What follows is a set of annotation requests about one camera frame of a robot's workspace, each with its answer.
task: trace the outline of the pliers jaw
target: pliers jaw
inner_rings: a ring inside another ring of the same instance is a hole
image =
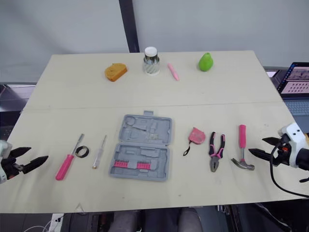
[[[214,173],[219,167],[219,157],[213,156],[211,158],[210,165],[211,165],[211,171]]]
[[[11,150],[11,148],[12,145],[6,141],[0,141],[0,183],[17,176],[19,172],[26,174],[40,167],[48,158],[48,156],[42,156],[31,160],[26,165],[18,165],[16,158],[24,155],[31,147],[19,147],[14,150]]]

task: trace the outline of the pliers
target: pliers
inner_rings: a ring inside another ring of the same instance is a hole
[[[217,170],[219,166],[219,159],[223,157],[223,150],[225,146],[225,135],[222,134],[220,148],[217,153],[215,152],[215,148],[213,145],[213,140],[214,140],[215,135],[216,135],[216,132],[211,133],[211,139],[209,141],[209,155],[211,157],[210,165],[211,165],[212,172],[215,172]]]

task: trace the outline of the screwdriver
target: screwdriver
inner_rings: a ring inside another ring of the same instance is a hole
[[[101,147],[99,148],[98,152],[97,152],[97,156],[95,158],[95,162],[93,163],[92,165],[92,169],[97,169],[98,167],[98,164],[100,163],[100,160],[101,160],[101,156],[102,156],[102,153],[103,153],[103,150],[104,150],[104,145],[105,145],[105,141],[107,139],[107,135],[104,137],[104,140],[101,144]]]
[[[62,163],[57,175],[56,175],[56,180],[63,180],[64,176],[66,175],[70,165],[71,165],[71,162],[74,158],[74,153],[75,153],[75,150],[76,148],[78,147],[78,144],[82,141],[84,137],[84,134],[81,134],[81,136],[79,137],[76,145],[74,146],[72,152],[70,154],[67,155],[66,159],[64,160],[64,162]]]

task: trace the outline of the laptop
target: laptop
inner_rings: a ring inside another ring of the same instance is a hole
[[[309,132],[309,63],[294,62],[277,87],[303,132]]]

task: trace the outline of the white lid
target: white lid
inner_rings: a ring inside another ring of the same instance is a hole
[[[158,51],[155,47],[146,47],[145,55],[148,57],[155,57],[158,54]]]

